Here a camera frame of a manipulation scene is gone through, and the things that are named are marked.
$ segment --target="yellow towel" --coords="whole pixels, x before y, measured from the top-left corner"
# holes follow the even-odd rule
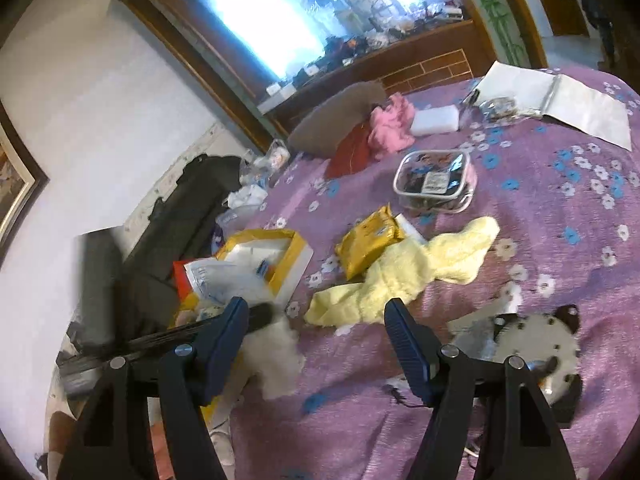
[[[305,320],[320,326],[382,323],[386,302],[392,298],[409,303],[433,280],[470,283],[499,230],[495,219],[485,216],[426,245],[406,238],[385,249],[369,267],[364,283],[316,292]]]

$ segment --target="gray pillow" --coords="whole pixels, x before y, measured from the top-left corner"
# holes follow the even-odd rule
[[[289,136],[289,145],[300,152],[332,158],[341,140],[369,120],[372,106],[385,101],[385,88],[379,81],[347,86],[302,119]]]

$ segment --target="floral bedspread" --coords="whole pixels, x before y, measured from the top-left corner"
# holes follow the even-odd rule
[[[625,102],[633,152],[537,120],[487,130],[471,124],[418,139],[410,150],[467,150],[479,183],[465,212],[411,218],[417,229],[430,238],[489,215],[500,234],[473,283],[431,283],[410,310],[446,341],[446,321],[500,295],[524,314],[575,303],[584,393],[563,435],[585,480],[607,468],[640,414],[640,97],[605,73],[562,72]],[[458,83],[411,99],[418,109],[448,105],[469,87]],[[330,182],[322,179],[327,161],[299,156],[252,222],[292,228],[315,252],[287,308],[306,357],[300,386],[270,402],[254,384],[245,389],[232,413],[239,480],[406,476],[431,410],[398,405],[383,391],[384,381],[401,373],[384,327],[318,328],[302,319],[314,292],[344,282],[334,255],[342,236],[387,202],[402,212],[392,179],[403,155]],[[472,473],[463,461],[460,478]]]

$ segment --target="picture frame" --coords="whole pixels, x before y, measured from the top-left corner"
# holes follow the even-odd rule
[[[0,267],[15,232],[48,181],[0,102]]]

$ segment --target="white wall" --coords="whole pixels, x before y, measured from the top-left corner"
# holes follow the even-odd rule
[[[36,474],[54,359],[76,304],[75,238],[122,224],[217,111],[110,0],[35,0],[0,51],[0,98],[50,178],[0,269],[0,428]],[[220,151],[241,153],[222,131]]]

